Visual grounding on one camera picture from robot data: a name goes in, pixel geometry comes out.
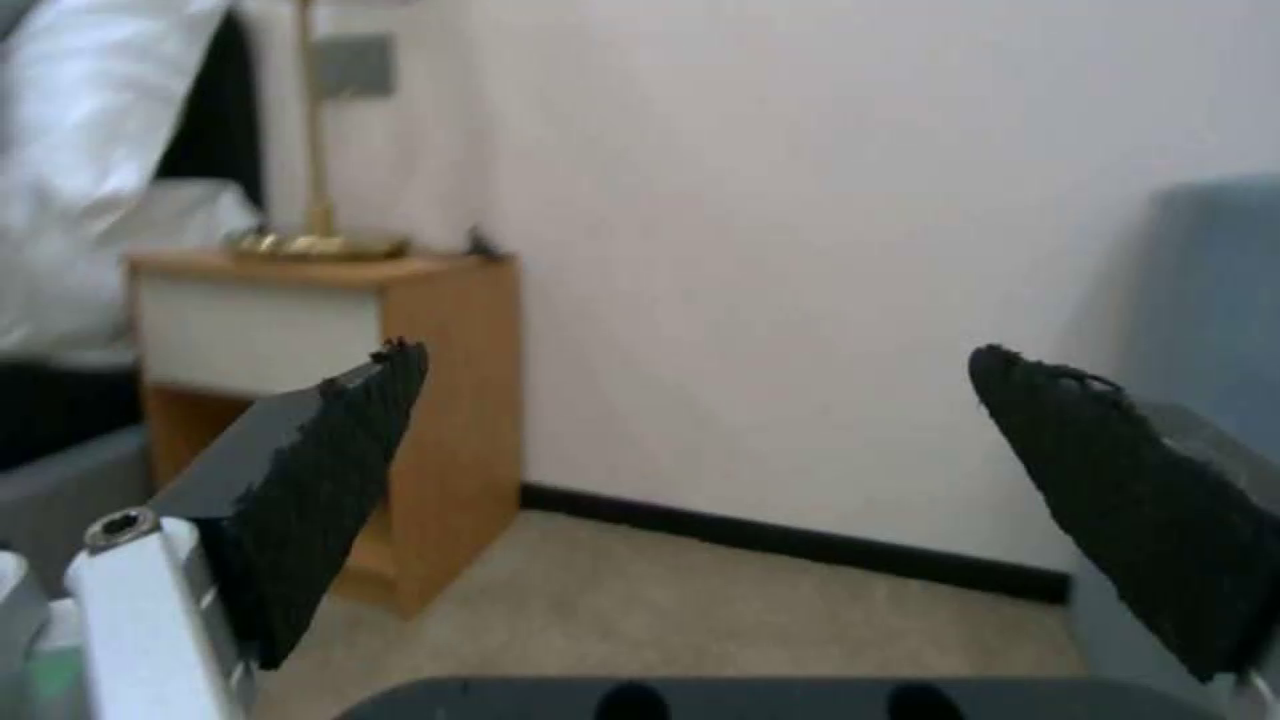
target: brass lamp base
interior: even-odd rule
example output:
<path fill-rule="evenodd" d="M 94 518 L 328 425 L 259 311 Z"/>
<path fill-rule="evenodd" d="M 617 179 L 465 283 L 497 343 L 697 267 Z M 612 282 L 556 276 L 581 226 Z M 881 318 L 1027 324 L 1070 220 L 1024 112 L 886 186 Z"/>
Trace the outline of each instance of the brass lamp base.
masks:
<path fill-rule="evenodd" d="M 270 231 L 250 232 L 227 241 L 236 258 L 284 261 L 369 261 L 403 258 L 410 249 L 407 236 L 397 234 L 312 234 Z"/>

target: light switch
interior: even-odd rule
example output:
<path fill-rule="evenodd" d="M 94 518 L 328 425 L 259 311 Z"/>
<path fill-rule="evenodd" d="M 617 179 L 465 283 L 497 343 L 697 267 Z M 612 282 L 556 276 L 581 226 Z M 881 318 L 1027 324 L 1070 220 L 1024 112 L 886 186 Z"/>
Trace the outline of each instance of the light switch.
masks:
<path fill-rule="evenodd" d="M 333 99 L 390 97 L 396 92 L 396 42 L 390 35 L 342 35 L 316 41 L 316 83 Z"/>

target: bedside table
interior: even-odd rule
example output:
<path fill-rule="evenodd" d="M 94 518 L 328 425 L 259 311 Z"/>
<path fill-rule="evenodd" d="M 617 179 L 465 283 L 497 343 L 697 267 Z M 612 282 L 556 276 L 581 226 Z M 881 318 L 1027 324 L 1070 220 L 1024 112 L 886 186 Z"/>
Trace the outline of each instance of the bedside table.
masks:
<path fill-rule="evenodd" d="M 128 260 L 157 488 L 256 397 L 320 382 L 388 337 L 421 341 L 430 372 L 388 498 L 334 592 L 408 618 L 515 518 L 521 469 L 518 273 L 512 259 Z"/>

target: beige carpet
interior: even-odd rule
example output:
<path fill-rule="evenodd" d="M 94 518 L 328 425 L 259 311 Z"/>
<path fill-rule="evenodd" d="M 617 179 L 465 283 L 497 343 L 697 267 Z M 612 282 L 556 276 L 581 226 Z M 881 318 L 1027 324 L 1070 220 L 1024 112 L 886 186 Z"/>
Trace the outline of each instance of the beige carpet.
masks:
<path fill-rule="evenodd" d="M 439 675 L 1071 675 L 1061 609 L 525 512 L 421 616 L 329 600 L 260 720 Z"/>

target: white drawer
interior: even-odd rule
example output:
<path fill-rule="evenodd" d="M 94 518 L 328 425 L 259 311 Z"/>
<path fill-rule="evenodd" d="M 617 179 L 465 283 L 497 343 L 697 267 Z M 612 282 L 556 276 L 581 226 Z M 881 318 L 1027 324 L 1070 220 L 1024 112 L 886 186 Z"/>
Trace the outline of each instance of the white drawer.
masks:
<path fill-rule="evenodd" d="M 140 273 L 147 380 L 261 396 L 347 370 L 381 342 L 379 293 Z"/>

